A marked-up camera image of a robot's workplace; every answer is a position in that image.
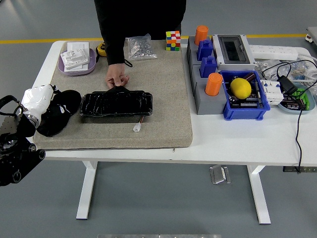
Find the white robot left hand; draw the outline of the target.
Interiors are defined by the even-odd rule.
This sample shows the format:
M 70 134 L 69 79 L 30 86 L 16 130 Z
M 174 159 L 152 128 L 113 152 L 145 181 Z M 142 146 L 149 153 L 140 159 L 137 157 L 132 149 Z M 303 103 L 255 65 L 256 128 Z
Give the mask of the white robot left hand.
M 21 101 L 21 105 L 24 107 L 23 113 L 35 121 L 40 121 L 42 114 L 47 111 L 53 95 L 57 93 L 59 93 L 57 87 L 50 84 L 27 89 Z

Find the person's right hand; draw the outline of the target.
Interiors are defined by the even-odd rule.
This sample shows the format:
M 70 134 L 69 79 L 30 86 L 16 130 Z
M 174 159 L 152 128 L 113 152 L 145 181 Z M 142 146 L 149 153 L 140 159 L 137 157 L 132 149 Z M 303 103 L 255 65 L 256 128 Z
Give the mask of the person's right hand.
M 108 66 L 105 82 L 108 89 L 115 86 L 125 86 L 129 81 L 129 76 L 125 74 L 125 64 L 117 63 Z

